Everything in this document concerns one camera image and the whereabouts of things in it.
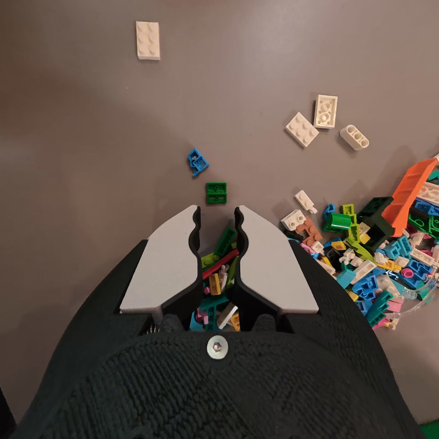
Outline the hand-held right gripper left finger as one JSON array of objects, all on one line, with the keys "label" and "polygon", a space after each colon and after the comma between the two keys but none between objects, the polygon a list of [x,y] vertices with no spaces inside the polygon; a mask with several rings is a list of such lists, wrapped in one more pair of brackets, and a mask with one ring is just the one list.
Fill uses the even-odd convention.
[{"label": "hand-held right gripper left finger", "polygon": [[155,323],[174,314],[190,319],[201,304],[201,208],[187,207],[148,238],[120,304],[120,313],[150,313]]}]

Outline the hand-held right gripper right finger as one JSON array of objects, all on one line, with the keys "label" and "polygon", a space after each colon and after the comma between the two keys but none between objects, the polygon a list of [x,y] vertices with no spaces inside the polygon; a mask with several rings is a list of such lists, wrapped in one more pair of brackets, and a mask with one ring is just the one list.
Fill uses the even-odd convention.
[{"label": "hand-held right gripper right finger", "polygon": [[318,304],[288,238],[244,205],[234,215],[239,256],[231,301],[240,314],[317,313]]}]

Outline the green lego plate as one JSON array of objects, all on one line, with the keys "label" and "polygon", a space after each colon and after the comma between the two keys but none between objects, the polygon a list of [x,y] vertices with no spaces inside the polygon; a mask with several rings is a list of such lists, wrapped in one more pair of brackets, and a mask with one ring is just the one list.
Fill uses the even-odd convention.
[{"label": "green lego plate", "polygon": [[226,182],[207,182],[206,183],[206,203],[226,204],[227,203],[227,183]]}]

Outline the white small lego brick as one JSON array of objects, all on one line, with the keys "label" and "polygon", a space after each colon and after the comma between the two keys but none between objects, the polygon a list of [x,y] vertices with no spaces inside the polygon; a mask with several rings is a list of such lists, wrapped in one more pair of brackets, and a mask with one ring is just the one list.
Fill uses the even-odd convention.
[{"label": "white small lego brick", "polygon": [[289,213],[281,220],[281,224],[288,231],[295,231],[297,227],[303,225],[305,223],[306,217],[303,212],[299,209],[296,209]]}]

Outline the brown lego plate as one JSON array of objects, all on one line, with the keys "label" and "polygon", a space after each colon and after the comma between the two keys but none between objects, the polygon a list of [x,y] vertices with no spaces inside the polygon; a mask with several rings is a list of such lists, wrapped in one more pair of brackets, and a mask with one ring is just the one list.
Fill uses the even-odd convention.
[{"label": "brown lego plate", "polygon": [[295,229],[297,233],[302,232],[304,230],[308,234],[308,237],[305,238],[302,242],[309,247],[312,247],[312,245],[315,242],[321,241],[321,239],[323,238],[318,228],[315,226],[315,224],[312,222],[309,216],[306,216],[305,222],[297,226]]}]

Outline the white lego plate with clip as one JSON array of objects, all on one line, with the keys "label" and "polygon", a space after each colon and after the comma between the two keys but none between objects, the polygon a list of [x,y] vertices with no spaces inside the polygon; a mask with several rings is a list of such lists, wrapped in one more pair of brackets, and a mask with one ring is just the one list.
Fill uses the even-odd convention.
[{"label": "white lego plate with clip", "polygon": [[299,202],[299,204],[306,210],[312,214],[317,213],[317,209],[314,206],[313,201],[309,198],[309,196],[304,192],[304,190],[300,190],[298,193],[294,195],[294,198]]}]

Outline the bright green curved lego piece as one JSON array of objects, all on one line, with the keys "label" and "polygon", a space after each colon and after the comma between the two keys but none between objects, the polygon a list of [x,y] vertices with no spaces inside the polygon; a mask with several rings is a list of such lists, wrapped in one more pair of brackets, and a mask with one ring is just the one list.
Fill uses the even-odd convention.
[{"label": "bright green curved lego piece", "polygon": [[337,233],[339,230],[349,230],[356,224],[356,214],[329,213],[323,225],[323,231]]}]

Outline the pile of mixed lego pieces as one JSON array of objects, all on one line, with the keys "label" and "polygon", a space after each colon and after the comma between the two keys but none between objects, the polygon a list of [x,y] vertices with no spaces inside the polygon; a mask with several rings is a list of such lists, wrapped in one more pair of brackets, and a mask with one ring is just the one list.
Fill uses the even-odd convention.
[{"label": "pile of mixed lego pieces", "polygon": [[[312,215],[304,208],[301,211]],[[370,227],[357,219],[360,211],[354,204],[329,204],[322,212],[322,227],[333,212],[356,214],[357,224],[346,231],[329,232],[337,236],[323,237],[312,247],[302,242],[308,237],[305,230],[288,231],[283,225],[280,229],[290,244],[300,245],[335,279],[374,330],[381,326],[395,329],[402,315],[427,304],[438,291],[438,170],[430,173],[413,201],[403,234],[389,237],[374,253],[364,247],[370,240]],[[319,230],[319,219],[310,219]],[[201,258],[209,276],[204,277],[205,299],[191,316],[190,331],[240,330],[244,315],[231,301],[239,256],[236,236],[234,228],[227,227],[214,252]]]}]

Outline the dark green lego brick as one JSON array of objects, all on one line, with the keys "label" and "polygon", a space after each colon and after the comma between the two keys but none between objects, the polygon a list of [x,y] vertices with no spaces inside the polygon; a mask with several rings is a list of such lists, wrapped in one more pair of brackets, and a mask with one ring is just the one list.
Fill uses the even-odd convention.
[{"label": "dark green lego brick", "polygon": [[394,228],[382,216],[391,204],[393,197],[374,197],[357,214],[357,219],[370,227],[367,232],[370,240],[364,244],[366,250],[374,253],[376,249],[394,233]]}]

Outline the white two-by-three lego plate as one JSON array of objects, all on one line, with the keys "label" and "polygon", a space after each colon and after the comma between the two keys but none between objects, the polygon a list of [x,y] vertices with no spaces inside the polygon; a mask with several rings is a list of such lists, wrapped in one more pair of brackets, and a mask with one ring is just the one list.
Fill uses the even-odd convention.
[{"label": "white two-by-three lego plate", "polygon": [[136,39],[139,60],[161,59],[158,22],[136,21]]},{"label": "white two-by-three lego plate", "polygon": [[285,131],[292,136],[302,148],[307,148],[318,136],[319,131],[298,112],[286,125]]}]

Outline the orange lego brick separator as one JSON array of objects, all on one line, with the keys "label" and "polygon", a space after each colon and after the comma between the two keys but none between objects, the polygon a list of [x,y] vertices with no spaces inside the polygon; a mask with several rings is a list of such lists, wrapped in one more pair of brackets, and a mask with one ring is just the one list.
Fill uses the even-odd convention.
[{"label": "orange lego brick separator", "polygon": [[416,163],[409,168],[398,184],[392,195],[393,201],[382,212],[382,217],[394,228],[392,237],[398,238],[403,234],[408,221],[409,209],[437,164],[436,158]]}]

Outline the white rounded lego brick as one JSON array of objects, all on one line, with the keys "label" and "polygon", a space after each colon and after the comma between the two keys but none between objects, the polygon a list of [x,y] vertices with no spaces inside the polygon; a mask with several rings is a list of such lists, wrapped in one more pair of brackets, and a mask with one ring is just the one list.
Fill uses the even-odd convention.
[{"label": "white rounded lego brick", "polygon": [[343,128],[339,134],[355,151],[363,150],[369,146],[369,140],[352,124]]}]

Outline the white upturned lego plate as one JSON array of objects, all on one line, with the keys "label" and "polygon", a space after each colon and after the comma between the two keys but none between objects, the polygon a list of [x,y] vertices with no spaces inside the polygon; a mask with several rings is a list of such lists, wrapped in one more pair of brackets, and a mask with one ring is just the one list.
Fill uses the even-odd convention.
[{"label": "white upturned lego plate", "polygon": [[316,129],[333,129],[336,123],[338,96],[317,96],[313,126]]}]

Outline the blue lego bracket piece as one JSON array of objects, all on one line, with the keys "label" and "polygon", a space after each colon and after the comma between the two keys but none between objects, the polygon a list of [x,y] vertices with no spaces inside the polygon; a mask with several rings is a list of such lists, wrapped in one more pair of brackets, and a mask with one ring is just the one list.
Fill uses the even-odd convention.
[{"label": "blue lego bracket piece", "polygon": [[194,178],[209,167],[209,162],[196,148],[190,151],[188,154],[188,160]]}]

